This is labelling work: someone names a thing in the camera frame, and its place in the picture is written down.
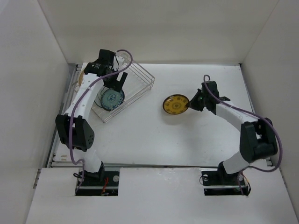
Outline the blue patterned small plate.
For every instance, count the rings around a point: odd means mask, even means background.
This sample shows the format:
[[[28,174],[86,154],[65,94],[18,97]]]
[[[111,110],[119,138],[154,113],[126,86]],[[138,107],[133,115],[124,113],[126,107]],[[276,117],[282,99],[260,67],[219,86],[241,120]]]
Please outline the blue patterned small plate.
[[[100,99],[101,107],[106,111],[112,111],[119,107],[125,100],[125,94],[123,90],[120,92],[113,89],[106,90]]]

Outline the yellow patterned small plate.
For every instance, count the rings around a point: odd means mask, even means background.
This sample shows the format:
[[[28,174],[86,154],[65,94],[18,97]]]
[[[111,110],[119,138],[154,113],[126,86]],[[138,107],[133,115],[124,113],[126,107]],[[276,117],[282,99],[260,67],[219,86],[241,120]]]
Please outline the yellow patterned small plate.
[[[170,115],[179,115],[188,109],[189,99],[182,94],[174,94],[167,97],[163,103],[163,110]]]

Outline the cream plate back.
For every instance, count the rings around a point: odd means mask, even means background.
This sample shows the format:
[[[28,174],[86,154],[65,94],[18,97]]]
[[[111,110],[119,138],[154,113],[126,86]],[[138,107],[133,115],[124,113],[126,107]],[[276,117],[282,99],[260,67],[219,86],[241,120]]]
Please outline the cream plate back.
[[[78,78],[78,85],[81,86],[82,85],[82,82],[83,82],[83,78],[84,78],[84,69],[81,70],[81,73],[79,75],[79,78]]]

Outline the white plate dark lettered rim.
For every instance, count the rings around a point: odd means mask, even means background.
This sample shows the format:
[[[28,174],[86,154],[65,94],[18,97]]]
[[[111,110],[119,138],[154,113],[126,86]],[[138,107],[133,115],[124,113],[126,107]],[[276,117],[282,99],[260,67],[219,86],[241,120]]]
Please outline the white plate dark lettered rim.
[[[96,95],[95,100],[94,100],[95,104],[96,104],[98,107],[100,107],[100,108],[102,108],[102,105],[101,105],[101,98],[102,98],[103,93],[104,93],[106,90],[108,90],[108,88],[105,87],[105,86],[102,86],[101,89],[99,90],[98,94]]]

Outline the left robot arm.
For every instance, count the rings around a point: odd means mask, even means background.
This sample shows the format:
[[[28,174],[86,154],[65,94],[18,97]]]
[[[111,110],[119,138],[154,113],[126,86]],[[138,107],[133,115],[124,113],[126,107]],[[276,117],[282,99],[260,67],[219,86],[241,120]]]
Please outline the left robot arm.
[[[103,87],[106,91],[100,104],[104,110],[112,111],[124,102],[122,87],[129,65],[121,67],[121,64],[115,52],[101,49],[98,58],[84,68],[81,85],[69,108],[55,119],[60,141],[69,149],[72,163],[82,164],[82,171],[75,176],[81,180],[88,178],[94,185],[103,183],[105,168],[92,149],[95,135],[87,120]]]

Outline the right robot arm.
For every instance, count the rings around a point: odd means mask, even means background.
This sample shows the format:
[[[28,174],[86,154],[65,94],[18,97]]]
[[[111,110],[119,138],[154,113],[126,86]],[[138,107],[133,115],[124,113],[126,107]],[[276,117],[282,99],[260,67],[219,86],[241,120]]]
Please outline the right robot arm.
[[[216,178],[221,185],[239,182],[241,172],[257,160],[276,154],[282,157],[282,142],[272,121],[234,106],[227,97],[220,97],[215,81],[204,81],[187,106],[196,111],[207,109],[240,133],[238,152],[218,165]]]

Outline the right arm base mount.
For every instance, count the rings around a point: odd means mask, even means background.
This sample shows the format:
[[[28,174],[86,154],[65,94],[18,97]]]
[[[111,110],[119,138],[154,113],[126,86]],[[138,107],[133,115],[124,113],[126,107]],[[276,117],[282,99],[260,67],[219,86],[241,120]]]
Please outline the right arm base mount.
[[[205,196],[248,196],[251,185],[242,175],[222,175],[218,170],[201,171]]]

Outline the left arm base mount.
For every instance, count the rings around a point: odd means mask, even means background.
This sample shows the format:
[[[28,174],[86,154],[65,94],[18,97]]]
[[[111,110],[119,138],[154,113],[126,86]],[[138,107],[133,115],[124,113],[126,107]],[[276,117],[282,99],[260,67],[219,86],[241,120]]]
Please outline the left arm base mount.
[[[73,173],[77,179],[75,196],[118,196],[120,170],[106,169],[101,164],[98,172],[84,172],[80,170]]]

